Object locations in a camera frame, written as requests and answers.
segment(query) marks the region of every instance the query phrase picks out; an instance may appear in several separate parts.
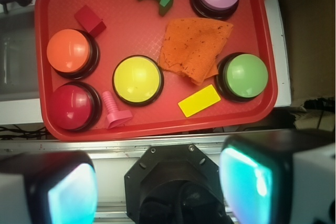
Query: foam block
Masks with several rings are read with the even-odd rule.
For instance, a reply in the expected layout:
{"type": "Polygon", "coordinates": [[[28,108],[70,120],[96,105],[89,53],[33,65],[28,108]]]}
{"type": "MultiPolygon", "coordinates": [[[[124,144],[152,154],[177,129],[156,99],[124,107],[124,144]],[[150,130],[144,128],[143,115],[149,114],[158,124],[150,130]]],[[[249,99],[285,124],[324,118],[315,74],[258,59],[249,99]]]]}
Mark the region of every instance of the foam block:
{"type": "Polygon", "coordinates": [[[219,102],[220,100],[221,98],[219,97],[214,86],[210,84],[209,86],[206,86],[202,90],[199,90],[190,97],[179,102],[178,105],[185,117],[188,118],[198,113],[199,111],[202,111],[207,107],[210,107],[211,105],[219,102]]]}
{"type": "Polygon", "coordinates": [[[87,5],[75,13],[75,19],[93,37],[105,30],[106,25],[87,5]]]}

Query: yellow button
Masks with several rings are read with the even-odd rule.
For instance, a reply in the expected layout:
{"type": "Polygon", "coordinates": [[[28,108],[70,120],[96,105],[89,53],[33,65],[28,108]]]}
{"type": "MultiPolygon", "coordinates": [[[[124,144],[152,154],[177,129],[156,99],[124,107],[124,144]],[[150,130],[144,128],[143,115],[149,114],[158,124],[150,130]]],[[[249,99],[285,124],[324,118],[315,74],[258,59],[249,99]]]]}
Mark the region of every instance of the yellow button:
{"type": "Polygon", "coordinates": [[[126,103],[147,105],[160,95],[162,87],[161,70],[146,56],[136,55],[124,59],[113,74],[113,88],[126,103]]]}

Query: pink bolt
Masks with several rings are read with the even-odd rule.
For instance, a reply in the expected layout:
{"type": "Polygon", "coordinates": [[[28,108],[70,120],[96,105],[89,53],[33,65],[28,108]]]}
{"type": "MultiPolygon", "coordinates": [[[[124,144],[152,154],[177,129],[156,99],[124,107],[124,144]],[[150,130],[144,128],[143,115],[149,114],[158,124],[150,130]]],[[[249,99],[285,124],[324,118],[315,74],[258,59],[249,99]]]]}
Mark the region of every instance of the pink bolt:
{"type": "Polygon", "coordinates": [[[107,129],[116,127],[117,125],[122,124],[133,117],[131,111],[129,110],[118,110],[116,101],[114,100],[110,91],[105,91],[103,93],[103,101],[107,111],[109,112],[105,119],[105,125],[107,129]]]}

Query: red button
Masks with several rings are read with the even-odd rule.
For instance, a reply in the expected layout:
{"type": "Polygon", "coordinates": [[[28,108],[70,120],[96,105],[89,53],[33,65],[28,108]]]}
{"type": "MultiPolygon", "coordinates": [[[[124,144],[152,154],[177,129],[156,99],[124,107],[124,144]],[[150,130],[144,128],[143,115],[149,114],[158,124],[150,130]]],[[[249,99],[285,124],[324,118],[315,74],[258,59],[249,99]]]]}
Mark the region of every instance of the red button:
{"type": "Polygon", "coordinates": [[[50,119],[55,125],[66,130],[75,130],[90,119],[92,101],[83,88],[64,85],[52,94],[49,112],[50,119]]]}

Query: green button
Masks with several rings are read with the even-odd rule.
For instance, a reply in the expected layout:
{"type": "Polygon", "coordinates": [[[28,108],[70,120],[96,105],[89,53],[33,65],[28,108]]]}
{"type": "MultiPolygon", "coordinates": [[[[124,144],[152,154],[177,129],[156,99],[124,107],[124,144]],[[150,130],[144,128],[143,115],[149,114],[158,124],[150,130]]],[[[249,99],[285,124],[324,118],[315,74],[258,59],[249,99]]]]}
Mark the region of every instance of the green button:
{"type": "Polygon", "coordinates": [[[232,93],[252,98],[265,89],[268,81],[267,68],[257,56],[242,54],[228,63],[224,81],[232,93]]]}

